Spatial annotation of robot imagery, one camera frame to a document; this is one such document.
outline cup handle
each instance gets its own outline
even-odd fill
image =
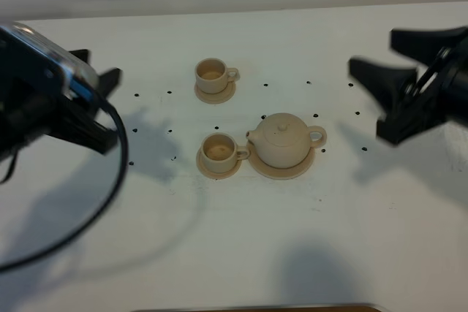
[[[246,146],[237,147],[237,160],[247,160],[250,157],[250,150]]]
[[[230,67],[227,69],[227,81],[234,82],[239,78],[239,70],[235,69],[234,67]]]
[[[320,148],[321,146],[324,146],[325,143],[327,142],[327,132],[325,132],[324,128],[319,127],[319,126],[310,126],[308,128],[309,128],[309,133],[320,133],[322,135],[319,140],[311,140],[310,147]]]

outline beige ceramic cup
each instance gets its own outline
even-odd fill
[[[239,71],[227,68],[218,58],[206,58],[195,67],[198,88],[207,94],[217,94],[226,89],[229,82],[239,76]]]
[[[226,173],[232,170],[239,160],[250,156],[250,150],[238,146],[234,139],[224,133],[208,135],[202,142],[201,162],[212,173]]]

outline teapot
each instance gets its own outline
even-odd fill
[[[311,140],[311,133],[319,133],[321,137]],[[275,113],[260,122],[257,129],[248,131],[246,138],[263,162],[284,169],[300,164],[311,148],[323,146],[327,133],[322,127],[307,126],[290,113]]]

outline teapot spout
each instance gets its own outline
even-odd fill
[[[257,131],[248,131],[246,133],[246,138],[252,144],[255,144],[257,142],[257,140],[258,140],[258,132]]]

